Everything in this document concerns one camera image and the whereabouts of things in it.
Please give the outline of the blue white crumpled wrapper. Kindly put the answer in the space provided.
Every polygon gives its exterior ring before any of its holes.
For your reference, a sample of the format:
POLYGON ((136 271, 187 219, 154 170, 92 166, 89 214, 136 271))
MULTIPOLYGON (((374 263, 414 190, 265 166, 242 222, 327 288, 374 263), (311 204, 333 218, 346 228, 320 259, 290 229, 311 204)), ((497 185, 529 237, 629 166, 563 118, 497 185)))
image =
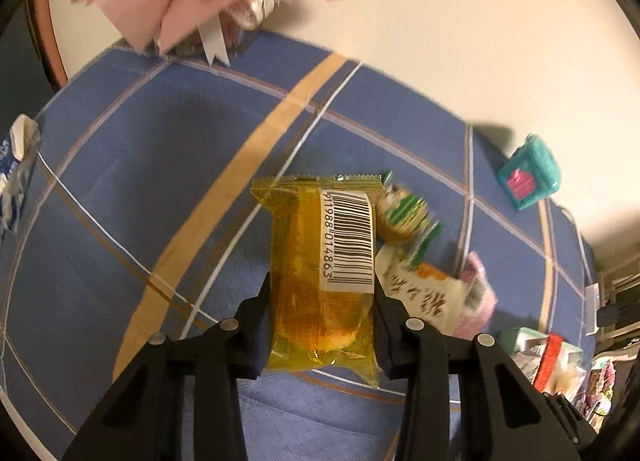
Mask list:
POLYGON ((26 114, 13 122, 1 143, 1 238, 16 233, 41 143, 38 123, 26 114))

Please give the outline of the blue plaid tablecloth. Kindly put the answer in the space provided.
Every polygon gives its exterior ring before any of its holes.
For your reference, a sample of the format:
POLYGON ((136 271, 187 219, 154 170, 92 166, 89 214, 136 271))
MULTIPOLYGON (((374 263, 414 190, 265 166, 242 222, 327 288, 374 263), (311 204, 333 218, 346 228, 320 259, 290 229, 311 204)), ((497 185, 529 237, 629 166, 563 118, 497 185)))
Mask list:
POLYGON ((262 34, 230 69, 115 47, 37 115, 42 143, 17 232, 1 245, 1 385, 55 458, 110 386, 126 331, 202 332, 252 296, 269 215, 247 184, 192 216, 242 151, 258 176, 375 174, 423 196, 446 273, 480 255, 498 306, 489 329, 585 334, 590 247, 552 202, 514 210, 503 155, 471 126, 367 66, 262 34))

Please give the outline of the white power strip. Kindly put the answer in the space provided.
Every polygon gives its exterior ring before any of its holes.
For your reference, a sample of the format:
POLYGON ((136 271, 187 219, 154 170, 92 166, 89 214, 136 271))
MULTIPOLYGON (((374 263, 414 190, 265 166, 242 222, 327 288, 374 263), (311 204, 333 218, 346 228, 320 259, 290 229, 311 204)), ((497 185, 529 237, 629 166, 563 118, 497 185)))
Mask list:
POLYGON ((598 332, 597 314, 600 309, 600 288, 599 283, 594 282, 592 285, 585 287, 585 334, 594 335, 598 332))

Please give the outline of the white shelf unit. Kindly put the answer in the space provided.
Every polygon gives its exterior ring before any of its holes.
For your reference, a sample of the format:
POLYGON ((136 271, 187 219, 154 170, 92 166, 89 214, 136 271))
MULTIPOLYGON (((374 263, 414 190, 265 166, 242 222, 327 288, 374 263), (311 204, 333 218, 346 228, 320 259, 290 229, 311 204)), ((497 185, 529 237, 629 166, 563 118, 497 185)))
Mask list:
POLYGON ((628 311, 616 327, 599 328, 596 353, 617 351, 639 340, 639 254, 621 259, 599 273, 601 307, 626 304, 628 311))

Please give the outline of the white teal-rimmed tray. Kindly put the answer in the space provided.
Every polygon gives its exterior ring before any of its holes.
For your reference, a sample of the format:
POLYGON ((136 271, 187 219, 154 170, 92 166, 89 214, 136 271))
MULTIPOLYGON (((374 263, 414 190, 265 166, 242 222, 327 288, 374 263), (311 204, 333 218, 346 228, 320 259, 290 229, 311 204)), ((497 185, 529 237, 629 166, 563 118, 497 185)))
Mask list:
MULTIPOLYGON (((499 344, 532 384, 535 383, 538 371, 542 367, 548 338, 548 334, 529 328, 502 330, 498 333, 499 344)), ((583 355, 582 348, 563 342, 555 357, 547 384, 540 391, 562 394, 569 401, 573 401, 587 375, 587 371, 582 367, 583 355)))

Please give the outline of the pink snack packet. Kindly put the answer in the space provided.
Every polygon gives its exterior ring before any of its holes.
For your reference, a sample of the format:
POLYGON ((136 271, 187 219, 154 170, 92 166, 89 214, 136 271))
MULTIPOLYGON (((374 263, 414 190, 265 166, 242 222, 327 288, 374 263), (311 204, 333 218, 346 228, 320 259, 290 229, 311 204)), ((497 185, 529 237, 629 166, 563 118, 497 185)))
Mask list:
POLYGON ((459 279, 465 283, 468 291, 454 327, 454 337, 472 340, 488 325, 498 299, 488 281, 486 268, 476 252, 470 252, 466 256, 459 279))

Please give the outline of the teal pink house box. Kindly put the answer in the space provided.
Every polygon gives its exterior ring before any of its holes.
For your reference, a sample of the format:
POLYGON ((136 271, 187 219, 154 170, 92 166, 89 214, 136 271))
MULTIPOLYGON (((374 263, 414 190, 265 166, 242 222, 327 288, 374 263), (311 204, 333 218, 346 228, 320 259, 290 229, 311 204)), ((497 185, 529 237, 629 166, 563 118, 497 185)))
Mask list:
POLYGON ((525 210, 560 189, 561 172, 539 136, 530 134, 498 169, 499 184, 515 210, 525 210))

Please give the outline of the colourful clutter pile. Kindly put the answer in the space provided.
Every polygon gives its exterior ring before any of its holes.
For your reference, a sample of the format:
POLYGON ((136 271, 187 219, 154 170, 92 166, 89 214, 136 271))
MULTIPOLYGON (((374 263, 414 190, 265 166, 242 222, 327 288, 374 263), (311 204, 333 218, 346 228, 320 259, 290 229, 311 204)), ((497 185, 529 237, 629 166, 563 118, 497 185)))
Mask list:
POLYGON ((613 408, 615 381, 613 358, 598 358, 593 361, 586 388, 576 398, 578 412, 597 433, 613 408))

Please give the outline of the yellow cake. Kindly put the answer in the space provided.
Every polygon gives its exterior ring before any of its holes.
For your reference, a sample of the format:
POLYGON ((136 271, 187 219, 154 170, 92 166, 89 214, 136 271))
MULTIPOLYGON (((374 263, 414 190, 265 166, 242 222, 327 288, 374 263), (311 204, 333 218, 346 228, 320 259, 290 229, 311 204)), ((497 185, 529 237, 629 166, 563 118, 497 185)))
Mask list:
POLYGON ((378 384, 371 309, 378 175, 258 178, 271 215, 268 369, 349 369, 378 384))

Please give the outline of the long red snack packet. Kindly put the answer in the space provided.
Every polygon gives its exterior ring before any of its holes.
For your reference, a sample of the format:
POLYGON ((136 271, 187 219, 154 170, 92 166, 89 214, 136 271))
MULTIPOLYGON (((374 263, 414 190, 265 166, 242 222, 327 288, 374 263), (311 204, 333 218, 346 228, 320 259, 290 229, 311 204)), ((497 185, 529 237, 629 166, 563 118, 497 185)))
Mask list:
POLYGON ((563 337, 556 333, 548 335, 547 344, 540 358, 540 363, 533 381, 533 387, 543 393, 551 379, 562 349, 563 337))

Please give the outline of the black power adapter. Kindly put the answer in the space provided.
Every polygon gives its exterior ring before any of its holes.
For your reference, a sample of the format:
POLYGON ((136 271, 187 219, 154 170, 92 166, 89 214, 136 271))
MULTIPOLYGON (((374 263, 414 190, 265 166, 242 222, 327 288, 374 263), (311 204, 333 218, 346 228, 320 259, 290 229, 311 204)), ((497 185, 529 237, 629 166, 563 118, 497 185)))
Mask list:
POLYGON ((609 327, 613 325, 616 327, 618 322, 620 322, 620 318, 626 314, 628 311, 628 306, 626 304, 608 303, 603 307, 599 308, 597 311, 597 325, 599 328, 609 327))

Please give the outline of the white brown-print snack packet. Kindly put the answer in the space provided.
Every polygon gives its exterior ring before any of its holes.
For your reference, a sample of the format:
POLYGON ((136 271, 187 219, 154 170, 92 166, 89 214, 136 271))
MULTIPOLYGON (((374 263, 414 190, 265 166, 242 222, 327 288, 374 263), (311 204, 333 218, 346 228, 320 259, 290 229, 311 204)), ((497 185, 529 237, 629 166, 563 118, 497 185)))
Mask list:
POLYGON ((375 257, 375 271, 388 297, 399 299, 410 317, 421 318, 446 335, 454 335, 468 286, 435 266, 411 269, 400 247, 384 244, 375 257))

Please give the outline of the small green yellow candy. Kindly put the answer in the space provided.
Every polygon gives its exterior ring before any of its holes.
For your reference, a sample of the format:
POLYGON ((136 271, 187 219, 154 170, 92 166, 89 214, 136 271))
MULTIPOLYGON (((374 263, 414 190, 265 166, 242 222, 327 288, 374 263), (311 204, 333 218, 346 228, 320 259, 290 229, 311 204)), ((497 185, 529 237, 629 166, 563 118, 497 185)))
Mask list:
POLYGON ((396 247, 409 270, 417 270, 442 232, 442 223, 422 196, 394 181, 390 169, 381 174, 381 181, 383 193, 375 207, 378 239, 396 247))

